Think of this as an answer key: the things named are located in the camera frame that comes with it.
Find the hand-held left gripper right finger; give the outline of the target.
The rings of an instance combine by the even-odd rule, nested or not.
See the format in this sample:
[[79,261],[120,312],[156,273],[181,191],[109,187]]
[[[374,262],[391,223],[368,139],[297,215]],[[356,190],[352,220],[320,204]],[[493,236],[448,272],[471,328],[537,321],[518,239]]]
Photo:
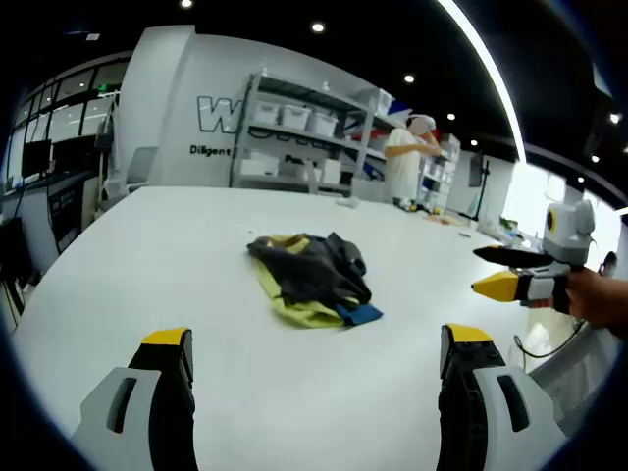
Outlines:
[[566,440],[550,397],[478,328],[442,325],[440,379],[440,470],[539,470]]

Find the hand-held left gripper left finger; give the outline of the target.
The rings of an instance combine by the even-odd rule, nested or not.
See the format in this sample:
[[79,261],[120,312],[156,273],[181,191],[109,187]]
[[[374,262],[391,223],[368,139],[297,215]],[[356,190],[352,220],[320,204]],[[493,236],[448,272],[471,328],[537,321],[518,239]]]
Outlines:
[[196,470],[192,330],[145,337],[80,405],[73,446],[95,470]]

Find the person's right hand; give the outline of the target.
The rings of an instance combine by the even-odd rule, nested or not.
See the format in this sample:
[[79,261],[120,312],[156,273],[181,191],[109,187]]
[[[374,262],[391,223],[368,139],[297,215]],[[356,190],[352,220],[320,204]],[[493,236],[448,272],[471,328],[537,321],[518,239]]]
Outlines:
[[567,281],[569,313],[627,341],[627,282],[588,269],[572,272]]

